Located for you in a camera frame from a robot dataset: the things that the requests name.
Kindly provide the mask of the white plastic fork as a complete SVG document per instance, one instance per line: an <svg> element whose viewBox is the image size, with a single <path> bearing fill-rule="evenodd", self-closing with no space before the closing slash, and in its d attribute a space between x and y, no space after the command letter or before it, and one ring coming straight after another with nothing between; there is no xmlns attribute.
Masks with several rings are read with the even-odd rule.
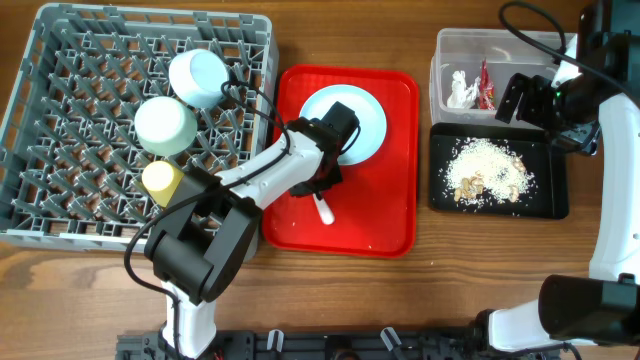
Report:
<svg viewBox="0 0 640 360"><path fill-rule="evenodd" d="M321 194L314 194L313 200L321 222L324 225L332 225L335 222L335 216L324 197Z"/></svg>

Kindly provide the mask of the red snack wrapper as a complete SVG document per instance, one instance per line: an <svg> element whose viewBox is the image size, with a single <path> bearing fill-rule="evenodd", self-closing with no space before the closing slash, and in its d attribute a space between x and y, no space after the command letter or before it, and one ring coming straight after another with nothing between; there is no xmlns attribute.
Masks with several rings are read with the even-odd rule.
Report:
<svg viewBox="0 0 640 360"><path fill-rule="evenodd" d="M481 65L478 107L482 110L495 110L494 83L490 77L486 60Z"/></svg>

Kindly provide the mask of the light blue bowl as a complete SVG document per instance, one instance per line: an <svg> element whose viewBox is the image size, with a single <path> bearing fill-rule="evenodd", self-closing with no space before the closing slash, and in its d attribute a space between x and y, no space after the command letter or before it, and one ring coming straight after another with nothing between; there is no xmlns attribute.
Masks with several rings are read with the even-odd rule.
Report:
<svg viewBox="0 0 640 360"><path fill-rule="evenodd" d="M230 79L225 63L213 52L194 49L176 55L169 65L174 93L194 108L213 108L222 100L222 85Z"/></svg>

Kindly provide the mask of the yellow cup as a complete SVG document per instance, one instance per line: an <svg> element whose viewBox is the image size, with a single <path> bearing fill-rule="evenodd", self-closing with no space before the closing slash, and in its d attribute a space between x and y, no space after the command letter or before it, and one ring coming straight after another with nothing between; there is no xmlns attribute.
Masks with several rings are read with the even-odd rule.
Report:
<svg viewBox="0 0 640 360"><path fill-rule="evenodd" d="M184 172L169 162L154 161L144 168L141 180L156 204L166 207L183 177Z"/></svg>

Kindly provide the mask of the green bowl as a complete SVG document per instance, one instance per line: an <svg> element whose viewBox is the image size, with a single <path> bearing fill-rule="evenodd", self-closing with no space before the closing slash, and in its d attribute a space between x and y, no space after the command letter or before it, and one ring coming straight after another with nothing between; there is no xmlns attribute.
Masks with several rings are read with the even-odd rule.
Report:
<svg viewBox="0 0 640 360"><path fill-rule="evenodd" d="M193 143L197 120L180 101L159 96L145 101L138 108L134 128L144 150L167 157L186 150Z"/></svg>

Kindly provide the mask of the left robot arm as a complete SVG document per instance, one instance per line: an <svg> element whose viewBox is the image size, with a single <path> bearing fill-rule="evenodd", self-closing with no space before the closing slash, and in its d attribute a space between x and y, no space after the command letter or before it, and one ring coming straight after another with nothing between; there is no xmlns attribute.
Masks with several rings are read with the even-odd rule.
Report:
<svg viewBox="0 0 640 360"><path fill-rule="evenodd" d="M316 195L341 180L338 158L358 136L355 116L298 118L248 162L215 174L156 161L164 202L144 248L169 315L162 338L174 359L197 359L213 343L215 302L237 275L264 210L285 193Z"/></svg>

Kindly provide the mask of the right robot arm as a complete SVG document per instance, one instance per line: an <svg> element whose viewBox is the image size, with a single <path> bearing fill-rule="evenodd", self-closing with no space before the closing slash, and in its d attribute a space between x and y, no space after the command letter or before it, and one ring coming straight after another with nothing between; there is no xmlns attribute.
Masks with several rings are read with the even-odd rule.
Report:
<svg viewBox="0 0 640 360"><path fill-rule="evenodd" d="M564 64L573 78L513 76L497 119L554 134L594 124L604 144L599 234L586 278L551 275L536 300L491 312L489 349L516 354L578 342L639 343L639 36L630 28L581 31Z"/></svg>

